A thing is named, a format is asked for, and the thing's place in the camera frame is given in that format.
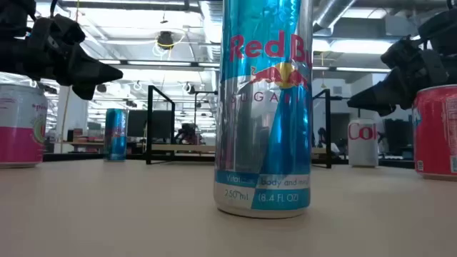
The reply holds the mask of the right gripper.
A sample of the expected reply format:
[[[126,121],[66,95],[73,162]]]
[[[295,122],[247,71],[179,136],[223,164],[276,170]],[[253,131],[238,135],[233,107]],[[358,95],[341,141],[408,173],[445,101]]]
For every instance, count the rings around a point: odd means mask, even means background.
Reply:
[[[380,109],[379,116],[392,114],[397,106],[412,107],[420,90],[450,84],[450,56],[430,49],[415,49],[396,64],[382,81],[353,95],[348,107]]]

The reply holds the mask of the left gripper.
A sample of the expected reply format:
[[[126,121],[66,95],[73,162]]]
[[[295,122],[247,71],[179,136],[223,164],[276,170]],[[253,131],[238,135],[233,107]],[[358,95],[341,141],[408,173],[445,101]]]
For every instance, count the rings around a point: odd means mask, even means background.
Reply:
[[[96,85],[123,78],[123,72],[90,57],[72,39],[46,36],[37,48],[31,38],[1,37],[1,71],[28,76],[34,80],[53,79],[73,86],[82,100],[92,100]],[[95,86],[76,86],[87,84]]]

